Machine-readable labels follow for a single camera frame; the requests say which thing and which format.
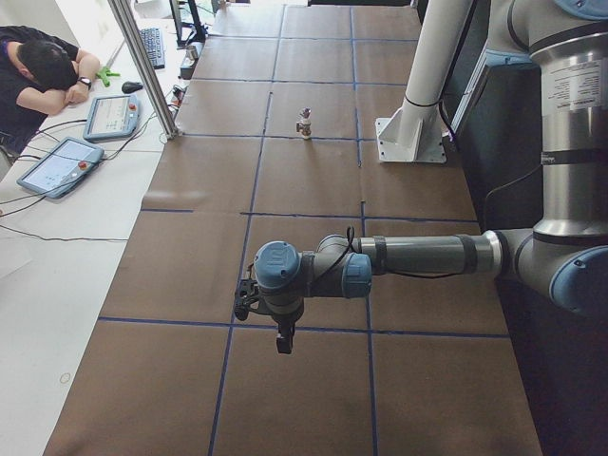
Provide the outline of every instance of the black hair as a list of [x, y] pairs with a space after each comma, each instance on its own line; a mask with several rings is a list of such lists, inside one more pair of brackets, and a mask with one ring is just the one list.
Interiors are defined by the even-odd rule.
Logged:
[[17, 49], [17, 58], [43, 90], [68, 90], [78, 81], [72, 60], [59, 45], [45, 40], [31, 40]]

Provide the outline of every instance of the tablet screen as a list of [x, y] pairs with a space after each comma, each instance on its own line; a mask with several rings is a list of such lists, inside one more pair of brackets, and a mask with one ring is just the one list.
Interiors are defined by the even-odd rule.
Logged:
[[95, 150], [97, 150], [95, 147], [80, 142], [67, 141], [56, 149], [43, 165], [28, 174], [24, 181], [45, 192], [53, 190], [59, 185], [66, 184], [78, 163], [85, 161]]
[[97, 101], [90, 134], [122, 132], [128, 122], [129, 97], [103, 98]]

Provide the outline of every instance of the green object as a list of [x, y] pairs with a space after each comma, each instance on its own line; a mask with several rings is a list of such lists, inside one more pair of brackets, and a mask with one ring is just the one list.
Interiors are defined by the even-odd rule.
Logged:
[[104, 66], [102, 69], [100, 69], [97, 72], [97, 77], [102, 80], [102, 83], [104, 83], [104, 87], [110, 87], [110, 80], [109, 80], [110, 76], [120, 76], [120, 75], [121, 75], [121, 73], [114, 73], [107, 66]]

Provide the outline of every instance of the person's arm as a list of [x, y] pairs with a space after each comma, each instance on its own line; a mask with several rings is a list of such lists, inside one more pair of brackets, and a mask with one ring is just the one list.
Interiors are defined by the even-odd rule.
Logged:
[[41, 92], [34, 87], [26, 87], [17, 96], [17, 104], [52, 116], [66, 107], [66, 93], [54, 88]]
[[[79, 78], [88, 78], [91, 82], [95, 81], [97, 71], [99, 71], [101, 65], [95, 55], [83, 49], [78, 49], [76, 63], [78, 64]], [[88, 100], [88, 87], [83, 83], [77, 82], [66, 92], [66, 104], [82, 103], [86, 100]]]

